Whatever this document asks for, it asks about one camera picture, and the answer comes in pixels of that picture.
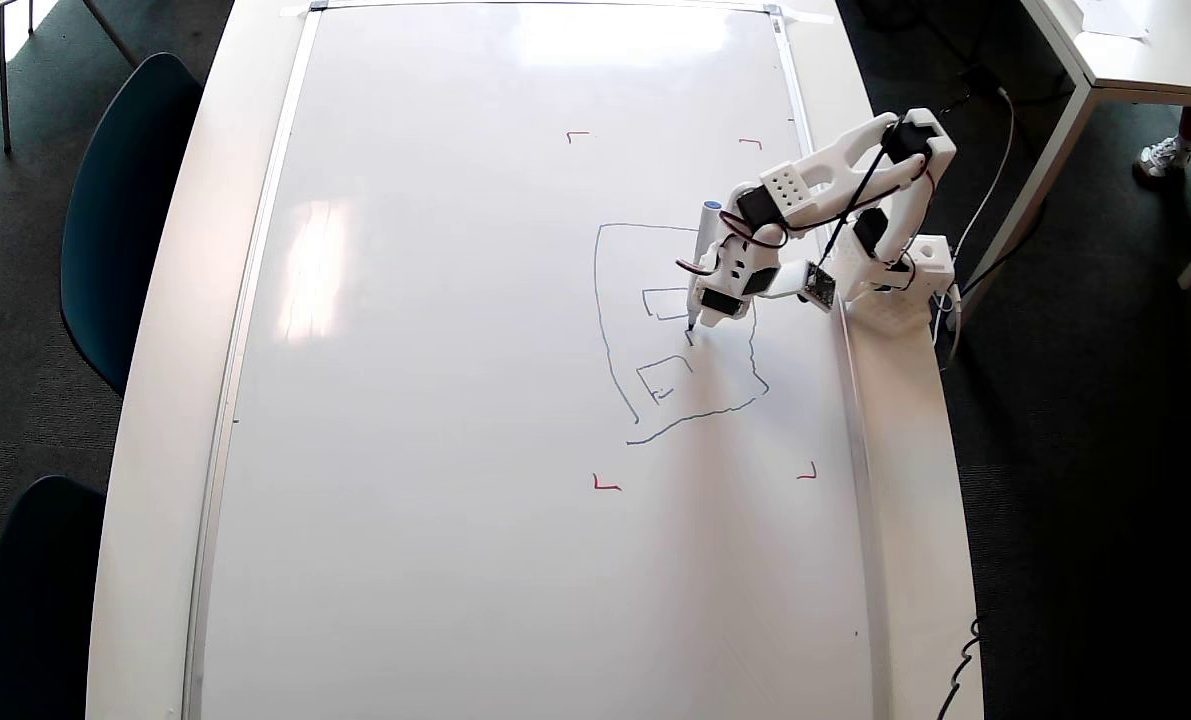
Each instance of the white robotic arm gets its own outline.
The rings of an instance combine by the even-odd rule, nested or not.
[[[871,149],[878,156],[868,167],[861,159]],[[738,184],[727,205],[706,202],[694,261],[678,261],[694,274],[690,327],[699,318],[709,327],[742,318],[755,296],[797,295],[829,309],[837,282],[850,303],[883,306],[888,315],[900,309],[902,327],[915,323],[918,311],[927,323],[928,298],[947,292],[953,268],[944,238],[915,232],[953,156],[955,143],[930,111],[910,109],[902,118],[886,113],[806,158],[765,170],[757,183]],[[878,168],[883,158],[891,164]],[[891,214],[877,208],[888,196]],[[841,219],[841,249],[830,273],[809,259],[781,263],[791,237]],[[886,298],[865,298],[878,292]]]

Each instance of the red marker line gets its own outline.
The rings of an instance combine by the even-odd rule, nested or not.
[[[617,486],[601,486],[601,484],[599,484],[599,475],[596,475],[594,472],[591,474],[591,477],[596,478],[596,489],[615,489],[616,492],[622,492],[622,488],[619,488]]]

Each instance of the white desk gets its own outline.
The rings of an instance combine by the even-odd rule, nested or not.
[[[201,508],[235,302],[303,19],[239,0],[223,36],[179,176],[135,351],[116,459],[89,651],[88,716],[182,716],[183,663]],[[792,24],[813,137],[869,119],[830,4]],[[838,58],[821,63],[819,58]],[[975,614],[962,506],[937,364],[925,333],[854,328],[869,483],[866,583],[878,716],[935,715]],[[948,716],[980,716],[978,662]]]
[[[1039,32],[1062,61],[1071,81],[1075,83],[1075,92],[1071,94],[1048,145],[1039,156],[1039,163],[1021,188],[1021,195],[971,277],[978,277],[1021,242],[1067,155],[1079,140],[1084,123],[1089,121],[1099,102],[1191,106],[1191,0],[1121,1],[1145,20],[1149,35],[1142,40],[1084,32],[1084,14],[1075,0],[1021,0]],[[1143,143],[1148,140],[1151,138],[1143,138]],[[962,323],[967,323],[1002,270],[999,268],[989,275],[967,295]],[[1183,287],[1190,281],[1191,268],[1183,274]]]

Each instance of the chair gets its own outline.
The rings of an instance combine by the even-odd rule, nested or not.
[[[48,475],[0,538],[0,716],[85,715],[101,493]]]
[[[133,71],[80,161],[61,237],[61,319],[124,395],[146,284],[202,88],[169,54]]]

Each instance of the drawing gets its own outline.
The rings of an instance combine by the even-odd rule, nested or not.
[[[599,484],[599,475],[596,475],[594,472],[591,474],[591,477],[596,478],[596,489],[615,489],[616,492],[622,492],[622,488],[618,487],[618,486],[601,486],[601,484]]]
[[[607,223],[596,231],[596,319],[609,374],[626,405],[626,445],[679,424],[735,413],[769,390],[755,365],[754,307],[746,319],[687,328],[688,288],[675,258],[696,230]]]

